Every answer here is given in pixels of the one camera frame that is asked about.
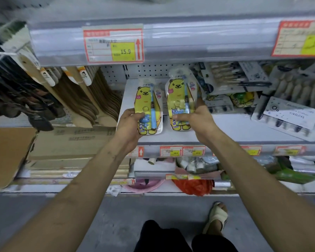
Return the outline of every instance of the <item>white sandal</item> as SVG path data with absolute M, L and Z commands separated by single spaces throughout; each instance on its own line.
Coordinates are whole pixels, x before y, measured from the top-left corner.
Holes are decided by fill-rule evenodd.
M 212 209 L 210 210 L 210 213 L 209 213 L 209 221 L 207 222 L 207 224 L 205 225 L 205 227 L 203 229 L 203 234 L 207 233 L 211 222 L 216 220 L 216 219 L 222 223 L 221 231 L 223 230 L 223 228 L 226 224 L 226 221 L 227 221 L 228 214 L 221 207 L 218 206 L 221 203 L 222 202 L 215 202 L 214 203 L 214 206 L 212 207 Z

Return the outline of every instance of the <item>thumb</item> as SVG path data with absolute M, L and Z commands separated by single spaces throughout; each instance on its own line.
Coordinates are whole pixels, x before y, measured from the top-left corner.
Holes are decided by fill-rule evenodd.
M 131 117 L 133 117 L 136 121 L 138 121 L 140 118 L 143 118 L 144 116 L 145 116 L 144 112 L 135 113 L 135 114 L 131 115 Z
M 191 115 L 192 114 L 183 113 L 183 114 L 173 115 L 172 118 L 178 121 L 189 121 Z

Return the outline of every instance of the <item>gray floor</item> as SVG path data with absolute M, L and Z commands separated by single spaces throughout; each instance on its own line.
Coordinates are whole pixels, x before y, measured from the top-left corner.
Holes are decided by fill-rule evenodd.
M 315 204 L 315 196 L 306 197 Z M 0 196 L 0 246 L 49 200 L 45 196 Z M 214 201 L 227 205 L 229 220 L 223 233 L 239 252 L 272 251 L 239 197 L 118 196 L 103 200 L 78 252 L 132 252 L 148 219 L 162 228 L 179 228 L 191 242 L 201 232 Z

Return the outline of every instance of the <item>cartoon bear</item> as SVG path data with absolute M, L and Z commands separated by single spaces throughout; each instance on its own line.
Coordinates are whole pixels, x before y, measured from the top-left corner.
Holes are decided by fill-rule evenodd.
M 153 95 L 154 107 L 155 107 L 155 117 L 156 117 L 156 127 L 159 127 L 161 122 L 161 111 L 159 103 L 156 99 L 155 94 Z M 145 117 L 138 121 L 138 132 L 142 135 L 156 134 L 158 131 L 151 130 L 151 88 L 150 87 L 138 87 L 138 91 L 135 96 L 134 101 L 135 113 L 145 113 Z
M 185 83 L 183 79 L 175 79 L 169 80 L 168 86 L 168 95 L 167 95 L 167 102 L 168 102 L 168 111 L 170 117 L 170 125 L 172 126 L 173 130 L 180 131 L 182 130 L 189 130 L 191 127 L 187 122 L 184 121 L 176 121 L 173 120 L 171 117 L 173 114 L 181 114 L 185 110 L 185 91 L 184 91 Z M 189 98 L 189 106 L 190 111 L 193 112 L 195 109 L 195 103 L 189 87 L 187 86 L 188 91 L 188 98 Z

